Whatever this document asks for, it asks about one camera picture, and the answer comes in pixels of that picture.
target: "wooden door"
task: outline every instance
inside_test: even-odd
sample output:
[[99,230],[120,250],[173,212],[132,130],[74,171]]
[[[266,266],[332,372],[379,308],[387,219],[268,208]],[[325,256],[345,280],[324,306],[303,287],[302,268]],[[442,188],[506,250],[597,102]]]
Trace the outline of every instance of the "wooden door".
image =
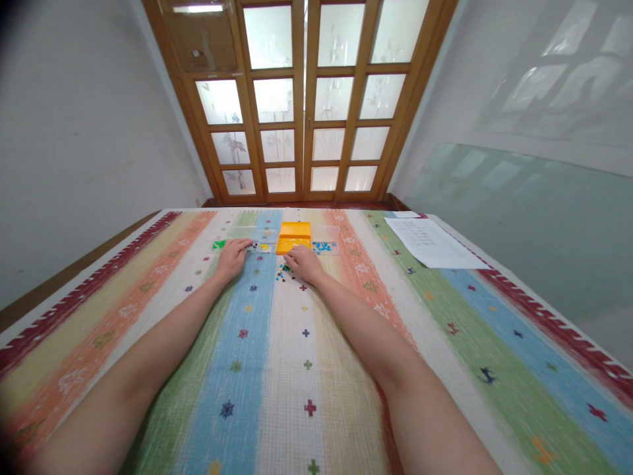
[[457,0],[142,2],[215,198],[245,205],[382,199]]
[[214,196],[298,201],[303,0],[144,0]]
[[445,3],[309,0],[304,199],[382,198]]

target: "door frame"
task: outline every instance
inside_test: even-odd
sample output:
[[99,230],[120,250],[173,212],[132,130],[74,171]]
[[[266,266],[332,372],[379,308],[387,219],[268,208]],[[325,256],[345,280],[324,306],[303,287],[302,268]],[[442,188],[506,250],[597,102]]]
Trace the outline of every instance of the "door frame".
[[[364,4],[363,22],[356,64],[354,66],[318,66],[318,44],[320,33],[320,10],[322,5]],[[380,17],[381,0],[310,0],[307,36],[307,72],[305,104],[305,149],[304,149],[304,199],[307,201],[376,201],[383,200],[389,181],[400,157],[415,112],[419,107],[424,86],[431,74],[439,44],[446,34],[457,0],[429,0],[415,49],[409,63],[370,63],[373,42]],[[360,119],[365,95],[366,78],[371,75],[406,74],[398,104],[391,119]],[[346,120],[315,121],[317,78],[353,77],[349,110]],[[389,126],[379,160],[354,160],[351,153],[356,129],[360,127]],[[313,160],[315,129],[344,128],[345,134],[340,160]],[[369,191],[344,191],[349,167],[376,166],[376,174]],[[338,179],[334,191],[311,191],[313,168],[337,166]]]
[[[309,25],[308,25],[308,49],[306,77],[306,110],[303,116],[303,0],[225,0],[229,5],[227,10],[233,35],[235,56],[237,60],[237,73],[185,73],[176,59],[174,46],[167,25],[164,22],[161,2],[164,0],[141,0],[148,16],[149,23],[156,38],[159,50],[165,62],[167,73],[174,87],[176,97],[182,109],[187,127],[191,133],[198,158],[209,182],[213,196],[219,205],[247,205],[273,203],[276,201],[374,201],[382,200],[391,180],[398,158],[404,146],[405,140],[411,128],[411,123],[422,99],[424,89],[433,70],[442,41],[448,30],[452,15],[458,0],[429,0],[429,6],[420,29],[417,45],[411,58],[411,63],[387,63],[369,64],[369,56],[373,46],[373,32],[378,21],[380,0],[309,0]],[[174,1],[178,4],[195,4],[196,1]],[[311,15],[320,16],[320,6],[329,3],[365,3],[365,15],[361,30],[361,40],[357,56],[357,65],[351,67],[317,67],[319,23],[310,21]],[[243,18],[244,7],[264,7],[291,5],[292,14],[292,68],[251,70],[250,53]],[[357,106],[359,113],[360,103],[364,94],[364,77],[370,74],[407,73],[402,86],[401,100],[399,100],[394,117],[392,119],[363,119],[357,117],[357,113],[351,114],[352,105]],[[335,191],[310,191],[310,174],[313,166],[311,160],[304,153],[307,147],[313,146],[314,138],[314,108],[316,100],[317,77],[349,76],[354,77],[351,98],[350,113],[347,121],[332,121],[332,123],[320,122],[321,127],[345,127],[346,133],[343,143],[342,159],[317,162],[318,166],[339,166],[338,182]],[[293,78],[293,115],[292,123],[262,123],[258,122],[255,92],[253,80],[273,78]],[[235,79],[240,97],[240,106],[243,123],[240,127],[231,125],[207,125],[204,111],[199,100],[195,86],[195,79]],[[345,192],[345,180],[349,170],[351,149],[353,147],[354,132],[356,127],[379,127],[391,125],[387,140],[384,145],[380,160],[357,161],[353,165],[377,165],[378,169],[371,190],[368,192]],[[261,130],[278,130],[280,128],[294,128],[295,134],[295,161],[294,162],[270,162],[264,163]],[[243,131],[247,137],[247,146],[251,164],[245,165],[220,165],[213,145],[210,131]],[[295,192],[269,193],[266,186],[266,169],[295,168]],[[252,169],[253,181],[256,193],[254,195],[229,195],[226,184],[222,179],[222,170]]]

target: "forearm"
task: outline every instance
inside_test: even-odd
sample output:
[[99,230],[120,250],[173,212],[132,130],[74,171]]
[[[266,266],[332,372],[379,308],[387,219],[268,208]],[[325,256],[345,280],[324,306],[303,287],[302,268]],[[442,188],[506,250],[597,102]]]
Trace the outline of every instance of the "forearm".
[[214,275],[141,337],[53,434],[30,472],[116,473],[156,393],[189,351],[227,282]]
[[425,364],[388,319],[334,277],[323,274],[314,285],[383,391],[400,386],[409,379],[411,371]]
[[228,282],[220,274],[208,279],[139,339],[108,376],[128,381],[128,390],[143,391],[153,398],[189,351]]
[[389,320],[331,276],[314,284],[385,393],[405,472],[498,474],[442,381]]

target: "hand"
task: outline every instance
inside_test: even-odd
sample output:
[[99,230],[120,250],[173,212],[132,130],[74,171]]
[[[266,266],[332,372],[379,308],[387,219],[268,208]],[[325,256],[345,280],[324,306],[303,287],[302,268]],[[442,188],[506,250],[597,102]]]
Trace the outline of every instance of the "hand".
[[222,249],[216,276],[226,283],[233,280],[244,267],[246,247],[253,242],[252,239],[229,239]]
[[284,259],[296,275],[312,285],[327,275],[317,255],[303,244],[290,249]]

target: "white paper sheet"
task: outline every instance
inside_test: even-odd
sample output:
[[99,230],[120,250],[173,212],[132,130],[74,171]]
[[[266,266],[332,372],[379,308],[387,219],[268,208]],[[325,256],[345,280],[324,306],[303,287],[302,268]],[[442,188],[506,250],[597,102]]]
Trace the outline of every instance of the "white paper sheet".
[[385,218],[413,256],[430,269],[489,269],[430,219]]
[[394,211],[396,218],[419,218],[420,215],[413,211]]

